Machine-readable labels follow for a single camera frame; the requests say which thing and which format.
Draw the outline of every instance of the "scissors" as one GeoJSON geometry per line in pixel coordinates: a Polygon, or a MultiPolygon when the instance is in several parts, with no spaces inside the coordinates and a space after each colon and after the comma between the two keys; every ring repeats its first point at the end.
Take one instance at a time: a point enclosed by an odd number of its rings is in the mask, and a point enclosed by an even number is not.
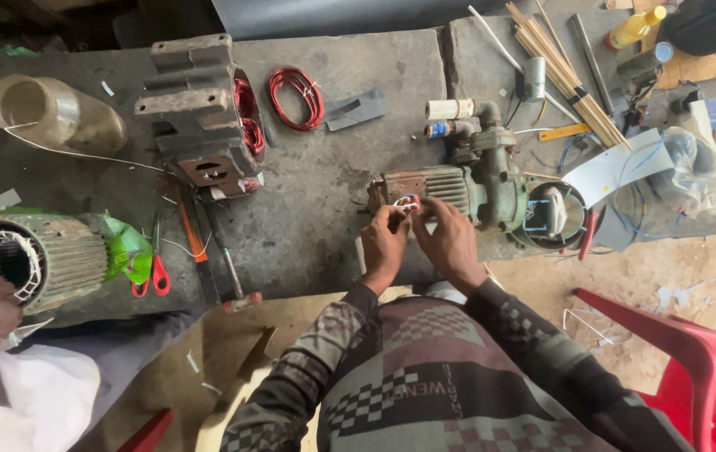
{"type": "Polygon", "coordinates": [[[132,283],[132,293],[137,298],[142,298],[146,295],[149,288],[149,282],[154,281],[154,292],[160,297],[164,297],[171,290],[171,277],[168,276],[168,272],[162,267],[162,259],[159,257],[159,242],[162,236],[162,214],[157,211],[157,215],[154,218],[154,229],[151,233],[151,248],[152,248],[152,259],[151,259],[151,277],[147,278],[142,284],[132,283]]]}

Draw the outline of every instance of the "plastic bag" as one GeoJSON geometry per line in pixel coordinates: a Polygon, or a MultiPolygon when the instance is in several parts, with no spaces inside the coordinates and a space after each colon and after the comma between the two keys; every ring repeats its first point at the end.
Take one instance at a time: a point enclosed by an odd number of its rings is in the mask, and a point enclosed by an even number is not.
{"type": "Polygon", "coordinates": [[[716,149],[681,127],[665,131],[665,148],[674,167],[649,177],[662,200],[690,218],[716,214],[716,149]]]}

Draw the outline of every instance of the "yellow ruler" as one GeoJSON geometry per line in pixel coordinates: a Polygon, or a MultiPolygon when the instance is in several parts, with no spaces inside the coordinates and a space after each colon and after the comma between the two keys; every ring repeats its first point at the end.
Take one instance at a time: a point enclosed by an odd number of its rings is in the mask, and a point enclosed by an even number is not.
{"type": "Polygon", "coordinates": [[[584,122],[580,124],[573,124],[572,126],[554,128],[553,130],[545,130],[539,132],[539,140],[547,141],[554,139],[563,139],[570,135],[582,134],[584,132],[592,132],[592,130],[584,122]]]}

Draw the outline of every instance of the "capacitor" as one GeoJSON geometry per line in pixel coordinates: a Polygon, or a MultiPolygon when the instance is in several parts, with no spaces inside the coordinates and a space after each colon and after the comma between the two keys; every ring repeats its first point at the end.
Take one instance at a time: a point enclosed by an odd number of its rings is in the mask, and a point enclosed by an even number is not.
{"type": "Polygon", "coordinates": [[[535,56],[525,62],[525,99],[527,104],[545,100],[545,59],[535,56]]]}

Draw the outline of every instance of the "red copper wire coil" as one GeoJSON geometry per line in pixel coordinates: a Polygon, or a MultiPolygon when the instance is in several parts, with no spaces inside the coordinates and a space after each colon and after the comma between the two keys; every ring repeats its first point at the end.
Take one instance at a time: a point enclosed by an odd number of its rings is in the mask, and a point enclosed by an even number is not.
{"type": "Polygon", "coordinates": [[[248,81],[235,79],[235,104],[241,118],[252,118],[255,111],[255,93],[248,81]]]}
{"type": "Polygon", "coordinates": [[[280,118],[280,121],[294,130],[307,132],[322,123],[322,118],[324,117],[322,93],[311,80],[311,77],[308,77],[302,70],[296,67],[280,67],[272,74],[269,78],[269,97],[271,99],[271,106],[274,108],[274,112],[280,118]],[[277,100],[277,90],[285,85],[291,85],[303,95],[303,99],[311,114],[309,119],[303,122],[303,124],[297,124],[288,119],[280,106],[280,102],[277,100]]]}
{"type": "Polygon", "coordinates": [[[249,118],[241,118],[244,123],[244,143],[252,151],[252,155],[260,154],[265,149],[265,139],[260,126],[249,118]]]}

